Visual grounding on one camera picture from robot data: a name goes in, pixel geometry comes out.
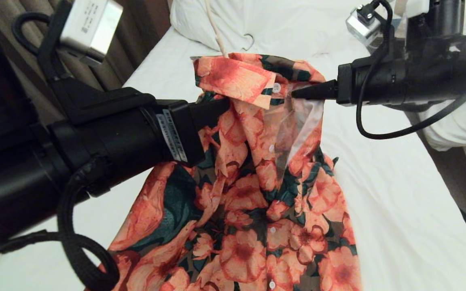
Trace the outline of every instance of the orange floral shirt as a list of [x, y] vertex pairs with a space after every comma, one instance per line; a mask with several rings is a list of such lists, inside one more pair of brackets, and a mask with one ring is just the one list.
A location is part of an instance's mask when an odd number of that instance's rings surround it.
[[[323, 82], [304, 61], [194, 58], [201, 102], [230, 109], [199, 132], [206, 159], [150, 173], [111, 243], [117, 291], [360, 291], [355, 239], [322, 118], [290, 93]], [[294, 155], [290, 156], [292, 147]]]

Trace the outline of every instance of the shirt button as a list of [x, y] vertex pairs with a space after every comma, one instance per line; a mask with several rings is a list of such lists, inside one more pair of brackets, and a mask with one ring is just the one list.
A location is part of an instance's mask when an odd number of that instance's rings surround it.
[[282, 86], [279, 83], [274, 83], [272, 87], [272, 92], [279, 93], [281, 89], [282, 89]]

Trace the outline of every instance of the black cable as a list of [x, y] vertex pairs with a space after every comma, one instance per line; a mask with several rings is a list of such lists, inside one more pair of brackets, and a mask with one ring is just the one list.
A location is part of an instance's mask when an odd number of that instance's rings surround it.
[[361, 91], [359, 94], [359, 100], [357, 101], [356, 123], [357, 123], [357, 129], [359, 129], [359, 132], [366, 138], [380, 139], [380, 140], [405, 136], [405, 135], [420, 131], [422, 129], [425, 129], [426, 127], [429, 127], [430, 125], [434, 124], [435, 122], [438, 122], [440, 119], [446, 117], [448, 114], [451, 114], [451, 112], [453, 112], [454, 110], [462, 106], [466, 102], [466, 93], [460, 98], [458, 98], [457, 100], [455, 100], [454, 102], [452, 102], [450, 105], [445, 107], [444, 109], [440, 110], [435, 115], [427, 118], [426, 120], [420, 123], [417, 123], [411, 127], [408, 127], [406, 129], [402, 129], [400, 131], [394, 131], [388, 134], [371, 134], [371, 133], [368, 133], [364, 129], [362, 125], [362, 117], [361, 117], [362, 101], [364, 99], [364, 92], [366, 90], [366, 86], [368, 85], [368, 81], [370, 80], [373, 74], [373, 71], [375, 70], [377, 65], [379, 65], [382, 59], [386, 56], [386, 53], [388, 53], [389, 42], [390, 42], [390, 28], [391, 28], [392, 17], [393, 17], [392, 8], [386, 0], [374, 0], [371, 4], [374, 8], [377, 8], [379, 4], [382, 4], [386, 8], [387, 18], [386, 18], [386, 24], [383, 28], [383, 43], [379, 47], [378, 55], [375, 58], [375, 61], [373, 62], [373, 64], [370, 66], [370, 69], [368, 70], [366, 77], [364, 78]]
[[34, 46], [25, 36], [22, 30], [23, 24], [29, 21], [39, 21], [46, 24], [50, 23], [50, 17], [44, 13], [37, 12], [26, 12], [19, 15], [12, 24], [12, 33], [15, 39], [23, 46], [27, 51], [33, 55], [39, 53], [39, 48]]
[[[73, 209], [77, 195], [98, 177], [107, 167], [103, 157], [95, 157], [77, 170], [70, 178], [61, 194], [57, 208], [57, 224], [59, 232], [33, 232], [25, 236], [0, 243], [0, 252], [7, 253], [21, 249], [33, 243], [43, 241], [60, 241], [70, 265], [81, 282], [91, 291], [110, 291], [120, 279], [120, 271], [109, 252], [97, 242], [74, 232]], [[102, 262], [106, 272], [96, 267], [83, 252], [86, 249], [96, 255]]]

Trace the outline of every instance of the bed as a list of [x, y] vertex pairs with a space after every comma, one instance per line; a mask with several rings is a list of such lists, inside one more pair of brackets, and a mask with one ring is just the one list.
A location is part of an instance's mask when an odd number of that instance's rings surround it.
[[[170, 28], [125, 86], [160, 99], [195, 101], [201, 90], [189, 57], [217, 54]], [[364, 54], [339, 50], [309, 61], [331, 79], [338, 64]], [[340, 157], [335, 174], [352, 217], [364, 290], [466, 290], [466, 224], [418, 136], [368, 140], [357, 132], [355, 108], [328, 101], [324, 114], [322, 149]], [[363, 116], [374, 132], [409, 125], [403, 113], [381, 106], [365, 108]], [[76, 206], [76, 231], [109, 245], [147, 174]], [[29, 231], [44, 228], [56, 230], [56, 220]], [[60, 244], [48, 242], [0, 255], [0, 290], [16, 289], [83, 290], [83, 285]]]

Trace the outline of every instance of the barcode label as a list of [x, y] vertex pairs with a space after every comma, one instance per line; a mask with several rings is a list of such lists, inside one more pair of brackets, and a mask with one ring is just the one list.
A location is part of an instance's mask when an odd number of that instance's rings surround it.
[[161, 132], [163, 133], [163, 138], [165, 138], [165, 142], [167, 143], [168, 149], [172, 154], [174, 160], [181, 161], [179, 157], [179, 153], [176, 149], [176, 143], [172, 138], [172, 134], [170, 133], [170, 128], [168, 127], [168, 122], [163, 114], [156, 114], [157, 121], [159, 122], [159, 127], [161, 127]]
[[168, 127], [170, 128], [170, 132], [172, 133], [172, 138], [174, 139], [174, 142], [176, 144], [176, 150], [179, 154], [179, 157], [183, 162], [188, 162], [188, 159], [186, 158], [186, 153], [184, 152], [183, 144], [181, 143], [181, 139], [179, 138], [179, 134], [177, 133], [174, 120], [172, 120], [172, 115], [170, 115], [170, 110], [163, 109], [163, 114], [165, 115]]

